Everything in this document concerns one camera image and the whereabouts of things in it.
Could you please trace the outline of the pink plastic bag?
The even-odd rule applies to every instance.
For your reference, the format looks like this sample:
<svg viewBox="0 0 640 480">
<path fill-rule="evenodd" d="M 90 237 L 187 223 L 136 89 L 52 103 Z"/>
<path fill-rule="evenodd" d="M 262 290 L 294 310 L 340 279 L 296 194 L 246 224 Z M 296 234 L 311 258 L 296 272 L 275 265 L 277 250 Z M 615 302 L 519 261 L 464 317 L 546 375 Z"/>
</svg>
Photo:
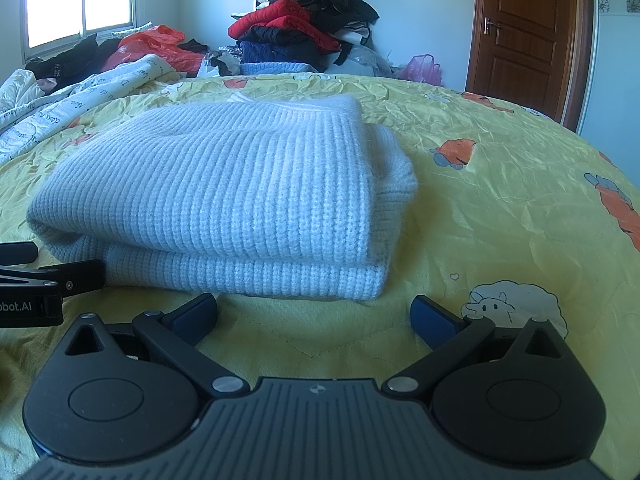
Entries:
<svg viewBox="0 0 640 480">
<path fill-rule="evenodd" d="M 400 71 L 399 79 L 414 82 L 423 82 L 432 86 L 442 84 L 442 70 L 431 54 L 414 56 L 410 62 Z"/>
</svg>

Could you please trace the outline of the red jacket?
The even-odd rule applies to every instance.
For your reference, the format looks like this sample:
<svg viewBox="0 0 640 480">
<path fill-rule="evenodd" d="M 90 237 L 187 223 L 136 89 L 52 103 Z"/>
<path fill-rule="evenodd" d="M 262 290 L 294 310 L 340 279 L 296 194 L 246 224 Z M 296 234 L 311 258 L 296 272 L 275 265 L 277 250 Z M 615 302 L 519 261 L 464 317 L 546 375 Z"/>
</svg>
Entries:
<svg viewBox="0 0 640 480">
<path fill-rule="evenodd" d="M 317 47 L 326 52 L 336 52 L 341 49 L 340 43 L 310 22 L 310 13 L 294 0 L 277 0 L 262 9 L 247 13 L 238 18 L 228 28 L 228 35 L 239 40 L 254 26 L 271 27 L 277 29 L 296 30 L 308 36 Z"/>
</svg>

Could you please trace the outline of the white printed quilt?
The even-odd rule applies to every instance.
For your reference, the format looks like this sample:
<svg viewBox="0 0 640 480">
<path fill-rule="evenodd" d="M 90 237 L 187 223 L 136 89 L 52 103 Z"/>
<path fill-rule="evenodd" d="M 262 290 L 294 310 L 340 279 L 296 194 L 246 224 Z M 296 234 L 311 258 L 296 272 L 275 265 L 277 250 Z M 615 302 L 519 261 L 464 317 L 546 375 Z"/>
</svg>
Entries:
<svg viewBox="0 0 640 480">
<path fill-rule="evenodd" d="M 29 151 L 39 142 L 67 128 L 93 107 L 129 96 L 148 82 L 178 76 L 165 60 L 147 54 L 102 74 L 40 96 L 1 113 L 1 165 Z"/>
</svg>

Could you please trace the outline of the red plastic bag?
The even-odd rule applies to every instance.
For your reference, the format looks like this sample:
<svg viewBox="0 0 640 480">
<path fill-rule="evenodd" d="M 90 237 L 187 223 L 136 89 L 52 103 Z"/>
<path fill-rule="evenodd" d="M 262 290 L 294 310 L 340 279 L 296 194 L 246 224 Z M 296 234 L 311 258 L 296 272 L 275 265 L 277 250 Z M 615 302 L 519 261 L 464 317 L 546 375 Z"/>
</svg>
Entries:
<svg viewBox="0 0 640 480">
<path fill-rule="evenodd" d="M 143 32 L 135 32 L 119 41 L 116 51 L 102 65 L 102 72 L 112 70 L 122 63 L 140 60 L 147 54 L 157 55 L 174 70 L 196 74 L 204 58 L 203 53 L 180 48 L 183 32 L 166 25 L 153 26 Z"/>
</svg>

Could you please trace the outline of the pile of dark clothes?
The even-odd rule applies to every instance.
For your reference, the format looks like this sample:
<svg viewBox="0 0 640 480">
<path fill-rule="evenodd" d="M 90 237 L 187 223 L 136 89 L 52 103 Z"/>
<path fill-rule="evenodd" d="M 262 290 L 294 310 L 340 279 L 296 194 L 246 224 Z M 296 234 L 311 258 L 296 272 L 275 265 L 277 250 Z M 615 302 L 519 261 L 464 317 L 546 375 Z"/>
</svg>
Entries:
<svg viewBox="0 0 640 480">
<path fill-rule="evenodd" d="M 364 0 L 254 0 L 254 10 L 235 15 L 228 36 L 252 72 L 323 73 L 375 58 L 371 27 L 380 16 Z"/>
</svg>

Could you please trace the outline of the light blue knit garment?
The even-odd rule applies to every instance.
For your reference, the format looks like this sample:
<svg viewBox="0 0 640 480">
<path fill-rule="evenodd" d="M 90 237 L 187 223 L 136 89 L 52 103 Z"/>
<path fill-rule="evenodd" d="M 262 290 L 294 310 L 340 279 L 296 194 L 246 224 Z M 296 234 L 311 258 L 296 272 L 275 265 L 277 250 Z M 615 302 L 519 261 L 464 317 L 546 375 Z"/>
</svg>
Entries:
<svg viewBox="0 0 640 480">
<path fill-rule="evenodd" d="M 307 63 L 299 62 L 241 62 L 242 75 L 280 75 L 315 73 L 316 70 Z"/>
</svg>

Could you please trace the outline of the white knit sweater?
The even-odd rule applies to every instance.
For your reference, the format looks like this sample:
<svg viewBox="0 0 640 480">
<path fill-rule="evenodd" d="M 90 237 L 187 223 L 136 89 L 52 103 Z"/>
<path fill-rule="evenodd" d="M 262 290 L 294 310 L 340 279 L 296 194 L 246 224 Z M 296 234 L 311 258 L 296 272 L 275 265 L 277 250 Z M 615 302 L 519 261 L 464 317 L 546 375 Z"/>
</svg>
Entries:
<svg viewBox="0 0 640 480">
<path fill-rule="evenodd" d="M 26 219 L 114 285 L 368 300 L 418 182 L 352 96 L 152 108 L 56 165 Z"/>
</svg>

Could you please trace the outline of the brown wooden door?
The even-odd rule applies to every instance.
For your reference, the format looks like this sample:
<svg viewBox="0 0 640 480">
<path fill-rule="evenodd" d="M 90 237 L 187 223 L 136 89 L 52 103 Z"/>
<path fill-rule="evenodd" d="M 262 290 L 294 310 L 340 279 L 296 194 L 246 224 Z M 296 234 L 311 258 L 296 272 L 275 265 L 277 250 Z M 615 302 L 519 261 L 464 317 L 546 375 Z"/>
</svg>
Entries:
<svg viewBox="0 0 640 480">
<path fill-rule="evenodd" d="M 538 110 L 577 130 L 594 0 L 475 0 L 465 90 Z"/>
</svg>

